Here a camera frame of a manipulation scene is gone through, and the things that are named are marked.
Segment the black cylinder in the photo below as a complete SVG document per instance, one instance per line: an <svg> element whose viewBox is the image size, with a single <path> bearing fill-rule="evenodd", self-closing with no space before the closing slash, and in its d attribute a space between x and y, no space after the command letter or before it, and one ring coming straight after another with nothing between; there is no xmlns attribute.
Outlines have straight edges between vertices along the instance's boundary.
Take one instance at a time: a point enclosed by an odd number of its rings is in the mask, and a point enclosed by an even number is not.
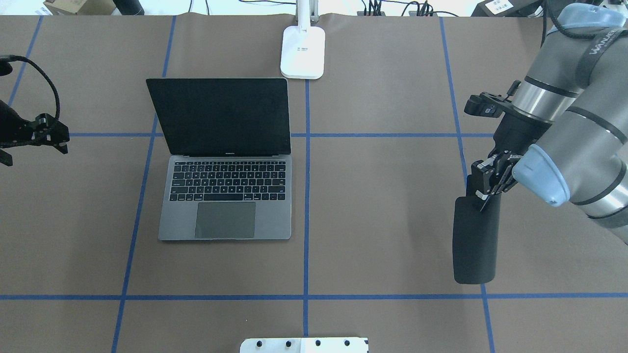
<svg viewBox="0 0 628 353"><path fill-rule="evenodd" d="M114 4L121 14L144 14L144 8L139 0L114 0Z"/></svg>

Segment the light blue joint cap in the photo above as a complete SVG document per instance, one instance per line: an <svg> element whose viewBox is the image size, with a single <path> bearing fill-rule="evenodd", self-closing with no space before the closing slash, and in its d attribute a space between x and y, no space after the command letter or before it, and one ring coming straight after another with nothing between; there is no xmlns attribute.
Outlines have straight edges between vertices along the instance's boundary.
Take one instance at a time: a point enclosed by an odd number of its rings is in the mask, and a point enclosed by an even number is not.
<svg viewBox="0 0 628 353"><path fill-rule="evenodd" d="M512 176L551 206L558 207L571 197L567 182L554 161L535 144L515 164Z"/></svg>
<svg viewBox="0 0 628 353"><path fill-rule="evenodd" d="M581 27L623 27L626 17L623 14L611 9L590 4L573 3L565 6L558 16L558 22L565 28ZM550 33L558 31L556 26L552 26Z"/></svg>

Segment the cardboard box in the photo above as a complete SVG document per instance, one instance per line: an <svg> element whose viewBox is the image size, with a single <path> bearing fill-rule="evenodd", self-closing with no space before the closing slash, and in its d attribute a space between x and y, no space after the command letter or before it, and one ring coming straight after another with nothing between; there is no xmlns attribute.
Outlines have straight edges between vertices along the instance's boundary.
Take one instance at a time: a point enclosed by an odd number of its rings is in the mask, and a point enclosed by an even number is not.
<svg viewBox="0 0 628 353"><path fill-rule="evenodd" d="M46 0L43 4L52 14L106 14L114 12L113 0Z"/></svg>

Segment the laptop trackpad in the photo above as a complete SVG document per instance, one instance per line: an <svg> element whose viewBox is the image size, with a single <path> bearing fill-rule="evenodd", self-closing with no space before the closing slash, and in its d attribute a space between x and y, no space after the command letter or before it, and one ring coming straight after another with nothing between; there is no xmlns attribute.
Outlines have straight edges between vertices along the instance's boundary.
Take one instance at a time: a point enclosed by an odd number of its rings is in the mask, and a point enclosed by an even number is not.
<svg viewBox="0 0 628 353"><path fill-rule="evenodd" d="M197 239L247 239L255 230L255 202L198 204Z"/></svg>

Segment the lamp base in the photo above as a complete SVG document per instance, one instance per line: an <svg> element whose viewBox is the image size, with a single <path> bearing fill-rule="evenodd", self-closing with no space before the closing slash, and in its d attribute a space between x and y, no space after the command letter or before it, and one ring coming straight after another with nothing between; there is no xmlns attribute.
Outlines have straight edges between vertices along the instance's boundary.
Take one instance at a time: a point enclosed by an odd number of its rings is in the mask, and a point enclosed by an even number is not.
<svg viewBox="0 0 628 353"><path fill-rule="evenodd" d="M319 79L325 67L325 31L290 26L283 31L281 74L289 79Z"/></svg>

